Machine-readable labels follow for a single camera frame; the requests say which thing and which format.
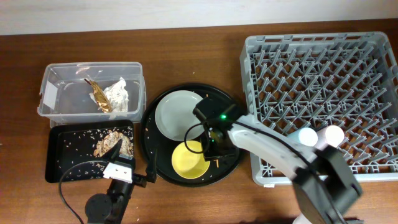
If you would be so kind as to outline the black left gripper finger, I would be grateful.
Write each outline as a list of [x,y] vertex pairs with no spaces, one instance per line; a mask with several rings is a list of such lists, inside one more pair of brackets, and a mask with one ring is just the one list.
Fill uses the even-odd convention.
[[152,152],[152,156],[149,158],[148,165],[146,168],[146,181],[155,183],[157,180],[157,151]]
[[110,150],[108,150],[103,156],[101,157],[104,161],[113,161],[115,158],[119,156],[119,152],[121,146],[123,144],[123,140],[120,139]]

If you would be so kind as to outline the yellow bowl with scraps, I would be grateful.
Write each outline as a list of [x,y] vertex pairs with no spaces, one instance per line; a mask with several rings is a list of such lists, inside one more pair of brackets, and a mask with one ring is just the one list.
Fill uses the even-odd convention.
[[210,161],[206,161],[202,151],[201,143],[198,141],[187,141],[189,151],[185,143],[180,143],[172,153],[172,167],[174,171],[184,179],[196,179],[201,177],[210,167]]

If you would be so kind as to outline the grey plate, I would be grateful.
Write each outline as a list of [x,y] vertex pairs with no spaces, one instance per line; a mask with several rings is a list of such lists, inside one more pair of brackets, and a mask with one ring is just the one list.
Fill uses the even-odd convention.
[[155,109],[155,123],[167,138],[182,142],[189,128],[200,121],[193,109],[203,98],[192,91],[173,91],[163,97]]

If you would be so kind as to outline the white napkin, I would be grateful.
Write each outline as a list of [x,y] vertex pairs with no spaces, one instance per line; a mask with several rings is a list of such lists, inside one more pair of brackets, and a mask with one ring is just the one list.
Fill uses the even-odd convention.
[[[126,81],[121,77],[118,82],[102,90],[111,103],[111,107],[113,109],[111,113],[128,111],[129,94],[125,87]],[[93,92],[90,93],[89,96],[96,103]]]

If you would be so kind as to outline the light blue cup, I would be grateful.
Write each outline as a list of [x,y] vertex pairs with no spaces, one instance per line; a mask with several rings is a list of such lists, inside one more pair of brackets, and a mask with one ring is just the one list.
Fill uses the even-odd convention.
[[312,128],[301,128],[287,136],[289,139],[306,146],[314,146],[318,141],[318,135]]

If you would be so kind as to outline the pink cup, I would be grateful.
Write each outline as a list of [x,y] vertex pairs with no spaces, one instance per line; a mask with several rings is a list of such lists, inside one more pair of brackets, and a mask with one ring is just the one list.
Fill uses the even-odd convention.
[[315,145],[317,149],[324,149],[327,146],[338,147],[344,140],[344,131],[336,125],[327,126],[317,131],[318,140]]

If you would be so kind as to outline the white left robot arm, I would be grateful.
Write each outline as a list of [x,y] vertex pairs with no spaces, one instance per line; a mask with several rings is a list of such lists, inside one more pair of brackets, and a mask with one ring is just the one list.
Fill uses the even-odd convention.
[[95,194],[85,205],[88,223],[121,223],[135,186],[146,187],[157,179],[157,153],[153,153],[146,175],[136,174],[136,160],[120,153],[123,142],[119,140],[101,158],[107,163],[103,177],[111,179],[105,194]]

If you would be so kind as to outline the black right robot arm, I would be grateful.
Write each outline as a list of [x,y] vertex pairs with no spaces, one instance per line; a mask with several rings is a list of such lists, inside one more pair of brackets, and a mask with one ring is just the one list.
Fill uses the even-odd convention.
[[363,190],[341,152],[295,142],[268,128],[237,104],[204,98],[192,111],[205,130],[202,154],[225,157],[244,149],[269,162],[292,183],[301,214],[296,223],[345,223]]

